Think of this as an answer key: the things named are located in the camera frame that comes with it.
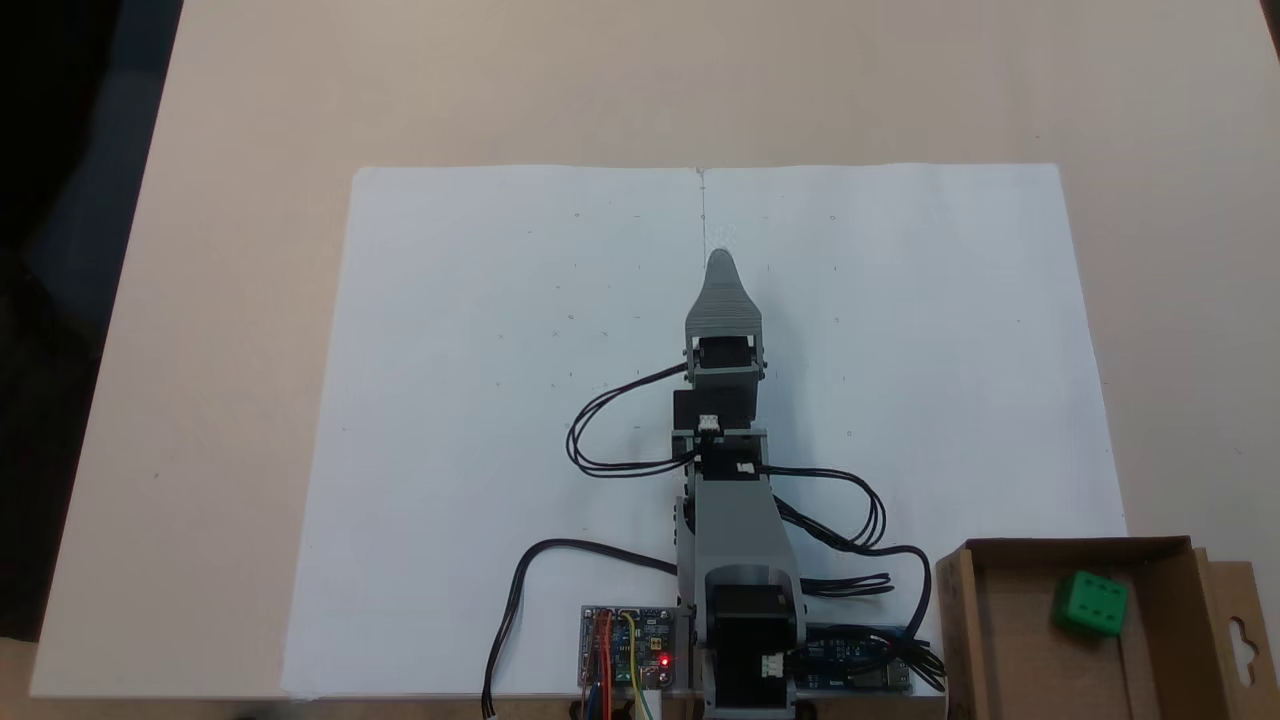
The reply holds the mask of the grey wide fixed gripper jaw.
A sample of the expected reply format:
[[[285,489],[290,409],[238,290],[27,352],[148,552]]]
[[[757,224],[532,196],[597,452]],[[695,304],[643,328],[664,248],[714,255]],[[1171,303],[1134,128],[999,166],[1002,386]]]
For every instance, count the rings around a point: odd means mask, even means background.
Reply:
[[[685,338],[755,337],[763,332],[762,313],[753,302],[728,250],[707,259],[701,290],[685,319]]]

